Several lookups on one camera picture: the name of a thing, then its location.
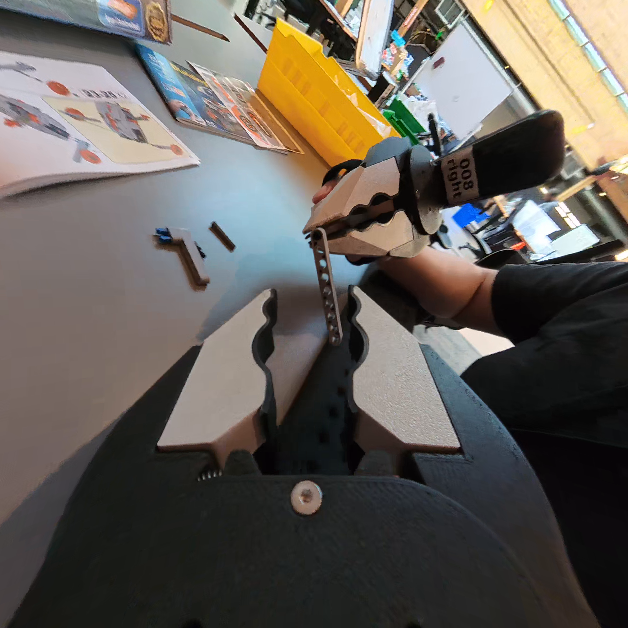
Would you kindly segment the blue toy set box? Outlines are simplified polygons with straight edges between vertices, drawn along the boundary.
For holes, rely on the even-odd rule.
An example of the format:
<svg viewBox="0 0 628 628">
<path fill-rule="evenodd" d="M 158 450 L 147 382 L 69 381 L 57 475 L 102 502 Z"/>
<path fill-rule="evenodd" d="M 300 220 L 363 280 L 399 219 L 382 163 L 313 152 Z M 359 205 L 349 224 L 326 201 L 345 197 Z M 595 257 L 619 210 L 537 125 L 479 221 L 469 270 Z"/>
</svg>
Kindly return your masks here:
<svg viewBox="0 0 628 628">
<path fill-rule="evenodd" d="M 1 9 L 138 40 L 171 43 L 169 1 L 1 1 Z"/>
</svg>

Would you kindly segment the white board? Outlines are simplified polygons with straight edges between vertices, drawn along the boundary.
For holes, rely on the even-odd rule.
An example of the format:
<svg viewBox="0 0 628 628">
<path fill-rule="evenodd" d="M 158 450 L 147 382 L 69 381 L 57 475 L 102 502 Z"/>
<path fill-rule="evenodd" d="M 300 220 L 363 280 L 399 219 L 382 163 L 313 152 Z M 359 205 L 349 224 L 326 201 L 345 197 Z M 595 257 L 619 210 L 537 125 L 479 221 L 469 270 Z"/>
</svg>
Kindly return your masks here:
<svg viewBox="0 0 628 628">
<path fill-rule="evenodd" d="M 515 83 L 466 21 L 421 63 L 410 83 L 434 101 L 438 115 L 460 140 L 478 131 L 515 91 Z"/>
</svg>

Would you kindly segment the open instruction booklet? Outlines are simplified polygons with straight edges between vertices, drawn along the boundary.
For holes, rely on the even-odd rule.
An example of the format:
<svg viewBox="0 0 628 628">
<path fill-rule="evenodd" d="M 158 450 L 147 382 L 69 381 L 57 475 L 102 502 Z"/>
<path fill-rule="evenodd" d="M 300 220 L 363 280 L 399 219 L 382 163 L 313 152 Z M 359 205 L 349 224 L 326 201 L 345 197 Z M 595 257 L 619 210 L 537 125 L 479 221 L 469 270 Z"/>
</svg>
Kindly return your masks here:
<svg viewBox="0 0 628 628">
<path fill-rule="evenodd" d="M 105 68 L 1 52 L 1 198 L 197 156 Z"/>
</svg>

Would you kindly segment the long grey holed beam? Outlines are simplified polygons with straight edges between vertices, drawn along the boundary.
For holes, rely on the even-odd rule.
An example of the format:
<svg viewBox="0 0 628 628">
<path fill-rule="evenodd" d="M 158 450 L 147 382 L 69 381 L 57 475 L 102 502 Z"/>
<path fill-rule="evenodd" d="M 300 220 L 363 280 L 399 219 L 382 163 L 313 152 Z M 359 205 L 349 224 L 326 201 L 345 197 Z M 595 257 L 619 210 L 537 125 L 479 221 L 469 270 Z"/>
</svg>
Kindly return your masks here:
<svg viewBox="0 0 628 628">
<path fill-rule="evenodd" d="M 318 287 L 325 315 L 328 341 L 333 346 L 339 346 L 343 340 L 340 308 L 334 284 L 326 232 L 322 228 L 318 227 L 311 231 L 310 248 L 317 270 Z"/>
</svg>

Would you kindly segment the person's right forearm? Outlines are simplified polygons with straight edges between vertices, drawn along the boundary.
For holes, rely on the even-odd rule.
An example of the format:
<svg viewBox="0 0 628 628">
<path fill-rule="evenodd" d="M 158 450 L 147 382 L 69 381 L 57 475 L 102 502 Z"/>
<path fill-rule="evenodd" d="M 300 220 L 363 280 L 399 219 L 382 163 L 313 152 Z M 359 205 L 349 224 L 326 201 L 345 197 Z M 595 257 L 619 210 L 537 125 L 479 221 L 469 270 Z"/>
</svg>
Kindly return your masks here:
<svg viewBox="0 0 628 628">
<path fill-rule="evenodd" d="M 430 315 L 464 328 L 504 336 L 492 308 L 497 270 L 431 247 L 414 257 L 382 257 L 378 266 Z"/>
</svg>

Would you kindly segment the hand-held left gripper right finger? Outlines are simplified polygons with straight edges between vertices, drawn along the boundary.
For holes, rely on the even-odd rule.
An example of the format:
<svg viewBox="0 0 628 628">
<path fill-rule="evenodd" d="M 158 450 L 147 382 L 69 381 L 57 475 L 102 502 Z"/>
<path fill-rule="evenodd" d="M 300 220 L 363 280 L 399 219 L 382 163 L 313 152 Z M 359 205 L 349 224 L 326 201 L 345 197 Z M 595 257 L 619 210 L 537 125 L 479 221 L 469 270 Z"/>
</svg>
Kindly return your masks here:
<svg viewBox="0 0 628 628">
<path fill-rule="evenodd" d="M 398 475 L 412 454 L 460 455 L 462 446 L 419 341 L 361 288 L 349 288 L 348 407 L 354 441 Z"/>
</svg>

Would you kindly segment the grey desk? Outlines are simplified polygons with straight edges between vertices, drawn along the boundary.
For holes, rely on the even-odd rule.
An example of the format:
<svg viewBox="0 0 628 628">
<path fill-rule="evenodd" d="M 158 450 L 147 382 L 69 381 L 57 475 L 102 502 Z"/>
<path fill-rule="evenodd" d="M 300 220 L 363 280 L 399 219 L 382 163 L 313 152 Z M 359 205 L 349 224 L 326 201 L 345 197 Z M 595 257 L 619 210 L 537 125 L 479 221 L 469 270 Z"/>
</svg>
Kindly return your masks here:
<svg viewBox="0 0 628 628">
<path fill-rule="evenodd" d="M 325 343 L 302 228 L 327 164 L 177 124 L 121 38 L 1 14 L 1 49 L 105 67 L 200 158 L 195 168 L 68 184 L 1 202 L 1 522 L 191 346 L 278 292 L 278 412 Z M 209 231 L 216 221 L 230 253 Z M 200 287 L 155 228 L 188 229 Z"/>
</svg>

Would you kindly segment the blue printed leaflet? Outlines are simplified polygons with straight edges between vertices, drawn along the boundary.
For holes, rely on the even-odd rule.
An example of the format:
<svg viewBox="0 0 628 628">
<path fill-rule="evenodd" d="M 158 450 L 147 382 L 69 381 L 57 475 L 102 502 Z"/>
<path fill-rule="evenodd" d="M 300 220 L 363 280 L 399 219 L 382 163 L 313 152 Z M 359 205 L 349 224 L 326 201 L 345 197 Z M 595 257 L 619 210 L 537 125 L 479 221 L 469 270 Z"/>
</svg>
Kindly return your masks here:
<svg viewBox="0 0 628 628">
<path fill-rule="evenodd" d="M 135 44 L 135 51 L 177 122 L 248 145 L 255 144 L 237 117 L 196 71 L 169 61 L 141 43 Z"/>
</svg>

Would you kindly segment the orange printed sticker sheet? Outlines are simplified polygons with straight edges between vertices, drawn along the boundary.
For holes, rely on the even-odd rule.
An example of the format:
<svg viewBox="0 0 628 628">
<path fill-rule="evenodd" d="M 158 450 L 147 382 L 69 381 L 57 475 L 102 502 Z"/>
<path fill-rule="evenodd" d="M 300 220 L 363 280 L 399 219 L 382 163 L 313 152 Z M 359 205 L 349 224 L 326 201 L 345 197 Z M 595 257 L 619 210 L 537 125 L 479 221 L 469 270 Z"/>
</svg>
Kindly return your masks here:
<svg viewBox="0 0 628 628">
<path fill-rule="evenodd" d="M 200 75 L 238 120 L 254 145 L 282 154 L 304 153 L 299 142 L 279 122 L 249 83 L 227 77 L 191 61 L 188 65 Z"/>
</svg>

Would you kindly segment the thin dark axle rod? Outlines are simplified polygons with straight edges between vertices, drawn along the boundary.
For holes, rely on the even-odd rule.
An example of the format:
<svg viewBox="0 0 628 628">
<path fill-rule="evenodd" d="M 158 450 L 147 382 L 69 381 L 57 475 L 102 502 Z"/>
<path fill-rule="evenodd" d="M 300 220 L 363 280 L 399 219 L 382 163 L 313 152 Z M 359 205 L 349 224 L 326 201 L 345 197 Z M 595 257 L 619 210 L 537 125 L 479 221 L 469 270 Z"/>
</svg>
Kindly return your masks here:
<svg viewBox="0 0 628 628">
<path fill-rule="evenodd" d="M 220 227 L 216 221 L 213 221 L 209 226 L 209 231 L 213 233 L 213 235 L 220 241 L 220 243 L 230 252 L 234 252 L 236 249 L 236 245 L 232 241 L 232 239 L 224 232 L 224 230 Z"/>
</svg>

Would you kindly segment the yellow plastic bin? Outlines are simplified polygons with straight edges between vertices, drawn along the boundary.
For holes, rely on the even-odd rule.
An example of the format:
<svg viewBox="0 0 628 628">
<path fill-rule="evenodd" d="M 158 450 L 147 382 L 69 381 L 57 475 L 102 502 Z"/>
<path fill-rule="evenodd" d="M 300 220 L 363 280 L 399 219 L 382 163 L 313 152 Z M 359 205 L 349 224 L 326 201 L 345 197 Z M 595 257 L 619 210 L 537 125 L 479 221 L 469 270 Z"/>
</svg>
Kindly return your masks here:
<svg viewBox="0 0 628 628">
<path fill-rule="evenodd" d="M 329 165 L 399 133 L 322 45 L 278 19 L 258 89 Z"/>
</svg>

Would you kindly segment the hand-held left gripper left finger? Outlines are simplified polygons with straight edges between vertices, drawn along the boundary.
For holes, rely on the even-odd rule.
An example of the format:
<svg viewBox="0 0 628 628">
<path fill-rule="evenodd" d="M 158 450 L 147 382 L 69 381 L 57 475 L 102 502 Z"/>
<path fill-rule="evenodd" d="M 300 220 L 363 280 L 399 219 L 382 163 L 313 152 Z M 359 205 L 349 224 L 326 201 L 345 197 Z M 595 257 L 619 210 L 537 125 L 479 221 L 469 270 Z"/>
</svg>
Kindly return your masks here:
<svg viewBox="0 0 628 628">
<path fill-rule="evenodd" d="M 157 443 L 159 451 L 208 451 L 220 468 L 254 453 L 276 425 L 267 361 L 274 351 L 275 289 L 265 289 L 201 345 Z"/>
</svg>

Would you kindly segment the grey L-beam with blue pins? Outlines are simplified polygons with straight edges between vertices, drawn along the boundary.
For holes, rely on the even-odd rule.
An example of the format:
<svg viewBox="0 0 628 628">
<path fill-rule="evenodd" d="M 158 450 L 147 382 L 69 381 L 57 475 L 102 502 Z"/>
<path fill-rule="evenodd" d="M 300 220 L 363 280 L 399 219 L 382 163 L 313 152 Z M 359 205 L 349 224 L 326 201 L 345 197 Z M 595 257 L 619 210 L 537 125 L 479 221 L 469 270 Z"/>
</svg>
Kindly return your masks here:
<svg viewBox="0 0 628 628">
<path fill-rule="evenodd" d="M 200 257 L 190 230 L 179 227 L 157 227 L 153 237 L 163 246 L 177 248 L 191 273 L 194 284 L 200 287 L 210 284 L 205 259 Z"/>
</svg>

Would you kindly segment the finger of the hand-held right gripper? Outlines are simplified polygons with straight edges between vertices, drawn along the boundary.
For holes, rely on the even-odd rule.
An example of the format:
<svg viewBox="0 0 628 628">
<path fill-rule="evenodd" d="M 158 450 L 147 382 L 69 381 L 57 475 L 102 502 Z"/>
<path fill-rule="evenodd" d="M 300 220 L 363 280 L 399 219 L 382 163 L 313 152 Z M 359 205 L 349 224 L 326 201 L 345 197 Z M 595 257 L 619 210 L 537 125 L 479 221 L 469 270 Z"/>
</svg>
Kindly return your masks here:
<svg viewBox="0 0 628 628">
<path fill-rule="evenodd" d="M 355 211 L 359 216 L 368 216 L 374 201 L 388 202 L 398 195 L 399 182 L 399 166 L 394 156 L 369 166 L 358 166 L 313 206 L 302 233 L 307 235 L 318 228 L 347 226 Z"/>
<path fill-rule="evenodd" d="M 325 226 L 328 250 L 347 257 L 414 257 L 428 246 L 402 210 L 352 215 Z"/>
</svg>

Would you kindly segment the person's black clothing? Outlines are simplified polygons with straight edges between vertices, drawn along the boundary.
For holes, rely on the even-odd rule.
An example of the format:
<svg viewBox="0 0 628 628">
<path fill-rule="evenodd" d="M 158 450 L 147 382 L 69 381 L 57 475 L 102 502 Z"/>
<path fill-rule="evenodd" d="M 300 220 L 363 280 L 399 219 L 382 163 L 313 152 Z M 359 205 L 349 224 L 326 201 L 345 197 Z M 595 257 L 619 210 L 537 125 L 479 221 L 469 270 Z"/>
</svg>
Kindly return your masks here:
<svg viewBox="0 0 628 628">
<path fill-rule="evenodd" d="M 462 379 L 511 432 L 602 627 L 627 626 L 627 264 L 508 265 L 491 295 L 513 347 Z"/>
</svg>

